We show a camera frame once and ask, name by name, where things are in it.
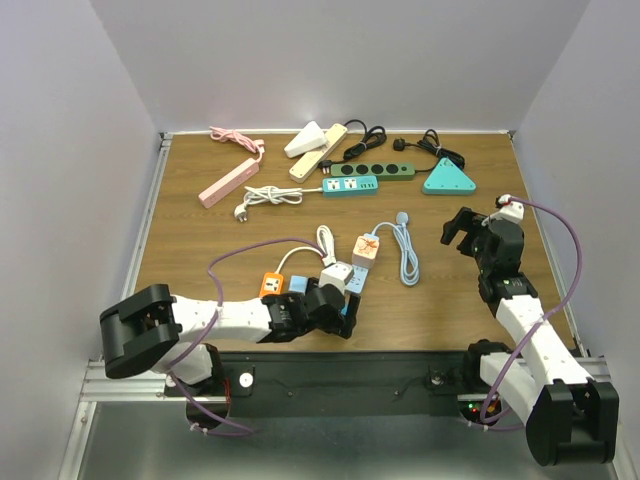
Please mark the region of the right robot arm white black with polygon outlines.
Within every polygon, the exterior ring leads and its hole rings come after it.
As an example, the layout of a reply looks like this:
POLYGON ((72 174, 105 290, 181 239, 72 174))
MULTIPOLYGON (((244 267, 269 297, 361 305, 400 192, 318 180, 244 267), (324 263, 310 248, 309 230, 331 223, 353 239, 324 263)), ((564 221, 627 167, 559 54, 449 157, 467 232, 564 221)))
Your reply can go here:
POLYGON ((529 450, 541 466, 605 464, 616 451, 619 395, 609 381, 598 381, 571 354, 551 325, 537 290, 521 272, 524 231, 520 224, 528 201, 503 195, 496 212, 484 215, 461 208, 443 226, 441 242, 464 235, 458 251, 475 260, 478 290, 494 318, 515 342, 512 352, 477 342, 460 366, 463 384, 489 392, 478 425, 498 426, 489 410, 499 400, 524 427, 529 450))

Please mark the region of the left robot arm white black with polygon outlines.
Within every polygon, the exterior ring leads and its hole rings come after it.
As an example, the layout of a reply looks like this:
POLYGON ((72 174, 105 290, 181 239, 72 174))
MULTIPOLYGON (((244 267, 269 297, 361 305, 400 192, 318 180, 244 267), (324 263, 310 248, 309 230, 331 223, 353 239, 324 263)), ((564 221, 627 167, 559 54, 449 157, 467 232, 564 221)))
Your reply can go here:
POLYGON ((148 371, 173 374, 210 394, 221 386, 223 371, 207 344, 289 343, 315 330, 348 339, 360 301, 331 284, 247 301, 190 299, 154 284, 100 314, 105 375, 121 380, 148 371))

